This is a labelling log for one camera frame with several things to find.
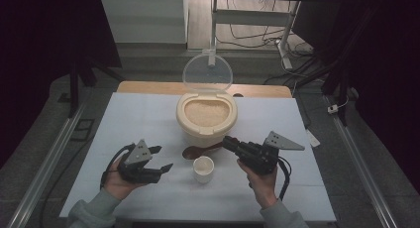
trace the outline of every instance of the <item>tabletop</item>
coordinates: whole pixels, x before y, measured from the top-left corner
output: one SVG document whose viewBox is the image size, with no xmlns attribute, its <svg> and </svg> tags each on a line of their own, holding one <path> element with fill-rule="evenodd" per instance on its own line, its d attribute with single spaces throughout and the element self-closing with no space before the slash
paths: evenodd
<svg viewBox="0 0 420 228">
<path fill-rule="evenodd" d="M 171 82 L 121 83 L 108 104 L 61 217 L 67 216 L 77 200 L 88 201 L 95 196 L 101 173 L 120 148 L 145 139 L 150 147 L 162 146 L 147 168 L 156 169 L 171 163 L 173 167 L 158 184 L 133 191 L 116 208 L 116 216 L 133 221 L 263 222 L 235 154 L 223 148 L 212 152 L 208 156 L 215 163 L 213 179 L 200 184 L 193 178 L 192 161 L 181 156 L 187 144 L 175 118 L 176 103 L 180 98 L 175 88 L 181 89 L 182 86 L 182 83 Z M 170 91 L 170 95 L 163 94 L 164 88 Z M 239 85 L 237 88 L 242 88 L 239 92 L 248 96 L 235 97 L 238 121 L 230 135 L 241 141 L 261 144 L 272 130 L 304 146 L 304 151 L 280 151 L 293 168 L 283 202 L 289 210 L 300 211 L 307 221 L 335 221 L 296 101 L 290 98 L 288 89 L 255 85 Z M 267 91 L 276 88 L 277 93 L 284 94 L 282 98 L 253 97 L 263 93 L 257 93 L 256 88 L 267 88 Z M 277 194 L 283 181 L 284 175 L 279 172 L 275 187 Z"/>
</svg>

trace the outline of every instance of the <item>brown spoon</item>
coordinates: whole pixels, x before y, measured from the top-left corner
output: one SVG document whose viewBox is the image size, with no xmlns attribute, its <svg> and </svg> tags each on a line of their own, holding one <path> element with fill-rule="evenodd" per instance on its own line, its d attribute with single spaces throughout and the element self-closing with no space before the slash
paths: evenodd
<svg viewBox="0 0 420 228">
<path fill-rule="evenodd" d="M 222 147 L 222 146 L 223 146 L 223 142 L 219 142 L 217 144 L 214 144 L 213 146 L 209 146 L 209 147 L 205 147 L 205 148 L 190 146 L 190 147 L 187 147 L 182 152 L 182 156 L 187 160 L 195 160 L 195 159 L 199 158 L 200 156 L 202 156 L 204 154 L 204 152 L 210 151 L 210 150 Z"/>
</svg>

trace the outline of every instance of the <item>black curtain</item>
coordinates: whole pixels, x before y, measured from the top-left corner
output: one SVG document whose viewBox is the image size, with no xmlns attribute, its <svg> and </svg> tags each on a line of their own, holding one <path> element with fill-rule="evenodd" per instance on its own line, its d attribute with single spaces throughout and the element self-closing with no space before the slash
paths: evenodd
<svg viewBox="0 0 420 228">
<path fill-rule="evenodd" d="M 101 0 L 0 0 L 0 22 L 3 166 L 55 79 L 87 57 L 107 66 L 121 63 Z"/>
<path fill-rule="evenodd" d="M 350 84 L 361 116 L 420 192 L 419 10 L 418 0 L 383 0 L 351 57 Z"/>
</svg>

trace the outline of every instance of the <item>cup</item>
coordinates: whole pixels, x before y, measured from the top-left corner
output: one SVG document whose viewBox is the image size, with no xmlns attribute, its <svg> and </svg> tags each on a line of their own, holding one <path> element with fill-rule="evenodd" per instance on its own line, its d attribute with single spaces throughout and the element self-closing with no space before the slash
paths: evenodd
<svg viewBox="0 0 420 228">
<path fill-rule="evenodd" d="M 207 183 L 213 178 L 214 163 L 208 157 L 200 157 L 192 164 L 194 177 L 200 183 Z"/>
</svg>

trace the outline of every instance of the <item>hand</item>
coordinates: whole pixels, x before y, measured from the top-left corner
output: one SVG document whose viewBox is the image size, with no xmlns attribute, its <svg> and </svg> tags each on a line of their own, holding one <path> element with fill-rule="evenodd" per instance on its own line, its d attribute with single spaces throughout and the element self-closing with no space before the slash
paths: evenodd
<svg viewBox="0 0 420 228">
<path fill-rule="evenodd" d="M 240 160 L 238 160 L 238 165 L 244 172 L 247 173 L 247 178 L 254 190 L 256 200 L 262 209 L 266 209 L 274 205 L 277 202 L 277 197 L 274 192 L 275 180 L 277 178 L 277 167 L 275 167 L 275 170 L 271 174 L 259 175 L 244 165 Z"/>
<path fill-rule="evenodd" d="M 104 188 L 117 199 L 124 200 L 134 189 L 136 189 L 137 187 L 144 186 L 146 184 L 131 183 L 123 180 L 120 174 L 118 173 L 118 164 L 120 163 L 120 161 L 121 158 L 115 161 L 109 169 Z"/>
</svg>

